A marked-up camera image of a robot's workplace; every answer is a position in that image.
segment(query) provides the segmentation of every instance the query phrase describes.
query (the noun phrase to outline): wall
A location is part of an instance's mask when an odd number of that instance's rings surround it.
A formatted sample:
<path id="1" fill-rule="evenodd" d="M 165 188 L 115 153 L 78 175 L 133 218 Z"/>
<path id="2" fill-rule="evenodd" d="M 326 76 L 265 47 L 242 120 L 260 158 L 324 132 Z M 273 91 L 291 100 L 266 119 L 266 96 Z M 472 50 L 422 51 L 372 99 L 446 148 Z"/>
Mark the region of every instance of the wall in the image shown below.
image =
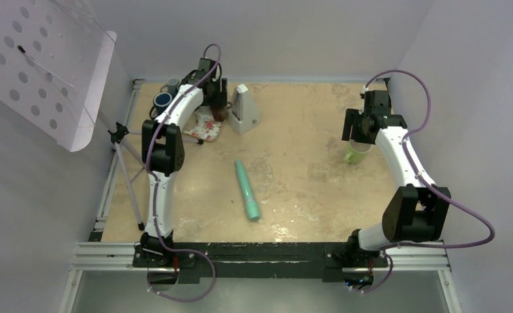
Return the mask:
<path id="1" fill-rule="evenodd" d="M 204 47 L 242 81 L 354 81 L 394 68 L 433 0 L 93 1 L 134 78 L 185 76 Z"/>
<path id="2" fill-rule="evenodd" d="M 398 68 L 431 89 L 430 124 L 412 139 L 421 161 L 497 230 L 486 246 L 449 251 L 463 308 L 513 312 L 513 0 L 436 1 Z M 397 112 L 418 126 L 419 85 L 397 74 L 390 92 Z M 451 207 L 443 235 L 463 243 L 487 231 Z"/>
<path id="3" fill-rule="evenodd" d="M 123 121 L 132 80 L 113 56 L 101 110 Z M 77 153 L 0 102 L 0 312 L 56 312 L 77 241 L 95 221 L 112 158 L 98 122 Z"/>

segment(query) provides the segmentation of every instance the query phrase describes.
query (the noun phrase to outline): wooden surface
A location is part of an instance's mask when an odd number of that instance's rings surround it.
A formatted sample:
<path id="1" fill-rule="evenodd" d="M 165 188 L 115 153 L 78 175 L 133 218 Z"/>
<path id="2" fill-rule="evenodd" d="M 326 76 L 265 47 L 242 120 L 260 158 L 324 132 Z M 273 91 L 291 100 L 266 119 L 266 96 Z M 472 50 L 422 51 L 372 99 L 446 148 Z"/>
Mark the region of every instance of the wooden surface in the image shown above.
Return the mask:
<path id="1" fill-rule="evenodd" d="M 143 84 L 130 129 L 142 122 L 161 83 Z M 230 83 L 232 90 L 237 84 Z M 345 241 L 355 228 L 381 220 L 396 187 L 374 147 L 360 164 L 346 164 L 341 141 L 346 108 L 360 108 L 361 84 L 247 84 L 261 123 L 238 135 L 226 121 L 213 142 L 185 143 L 185 163 L 173 198 L 175 241 Z M 384 89 L 384 85 L 373 85 Z M 129 135 L 141 150 L 140 136 Z M 133 176 L 140 165 L 125 152 Z M 244 213 L 234 161 L 241 159 L 260 204 L 261 218 Z M 146 173 L 134 182 L 143 221 Z M 138 241 L 141 232 L 121 172 L 103 241 Z"/>

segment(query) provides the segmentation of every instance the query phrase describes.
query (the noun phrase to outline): green mug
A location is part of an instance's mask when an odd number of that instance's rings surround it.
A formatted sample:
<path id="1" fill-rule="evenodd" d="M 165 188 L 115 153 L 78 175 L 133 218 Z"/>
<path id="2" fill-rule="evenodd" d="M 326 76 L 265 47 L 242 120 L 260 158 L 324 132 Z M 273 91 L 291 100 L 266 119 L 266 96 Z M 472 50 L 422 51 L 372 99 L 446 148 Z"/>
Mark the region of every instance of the green mug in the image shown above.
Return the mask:
<path id="1" fill-rule="evenodd" d="M 372 145 L 368 143 L 354 142 L 353 140 L 348 142 L 346 148 L 346 155 L 344 156 L 344 162 L 356 164 L 364 160 L 368 152 L 372 149 Z"/>

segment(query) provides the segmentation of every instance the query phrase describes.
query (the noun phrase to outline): white panel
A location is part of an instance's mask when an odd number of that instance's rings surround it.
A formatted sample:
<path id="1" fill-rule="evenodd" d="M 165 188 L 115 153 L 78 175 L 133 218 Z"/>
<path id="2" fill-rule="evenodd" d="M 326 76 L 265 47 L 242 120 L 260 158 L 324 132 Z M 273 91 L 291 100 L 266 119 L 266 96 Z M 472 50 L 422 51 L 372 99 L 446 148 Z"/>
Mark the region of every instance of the white panel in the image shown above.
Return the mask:
<path id="1" fill-rule="evenodd" d="M 430 124 L 412 138 L 423 165 L 497 230 L 486 246 L 448 251 L 464 312 L 513 312 L 513 0 L 436 1 L 399 68 L 431 91 Z M 396 74 L 389 90 L 394 109 L 418 126 L 419 84 Z M 449 211 L 447 243 L 487 236 Z"/>
<path id="2" fill-rule="evenodd" d="M 93 1 L 135 78 L 183 77 L 204 47 L 250 81 L 363 80 L 395 68 L 433 0 Z"/>
<path id="3" fill-rule="evenodd" d="M 0 101 L 77 151 L 93 133 L 115 34 L 83 0 L 59 1 L 0 0 Z"/>
<path id="4" fill-rule="evenodd" d="M 101 109 L 123 122 L 132 84 L 117 55 L 109 73 Z M 76 242 L 93 227 L 111 158 L 100 123 L 92 142 L 70 153 L 0 102 L 0 312 L 57 311 Z"/>

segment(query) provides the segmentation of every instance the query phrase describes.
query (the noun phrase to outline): teal cylindrical object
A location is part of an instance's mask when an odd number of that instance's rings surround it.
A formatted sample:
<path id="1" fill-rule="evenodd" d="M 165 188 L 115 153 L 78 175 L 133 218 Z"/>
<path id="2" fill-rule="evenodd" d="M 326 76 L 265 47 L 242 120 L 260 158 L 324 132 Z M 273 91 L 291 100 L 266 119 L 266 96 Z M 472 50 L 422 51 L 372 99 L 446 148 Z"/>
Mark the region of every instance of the teal cylindrical object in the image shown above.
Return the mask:
<path id="1" fill-rule="evenodd" d="M 248 181 L 248 176 L 246 175 L 246 171 L 244 170 L 241 160 L 235 161 L 235 169 L 237 171 L 237 180 L 239 180 L 239 186 L 244 199 L 246 217 L 248 217 L 249 220 L 258 220 L 260 218 L 260 208 L 252 194 L 252 188 L 250 187 L 250 182 Z"/>

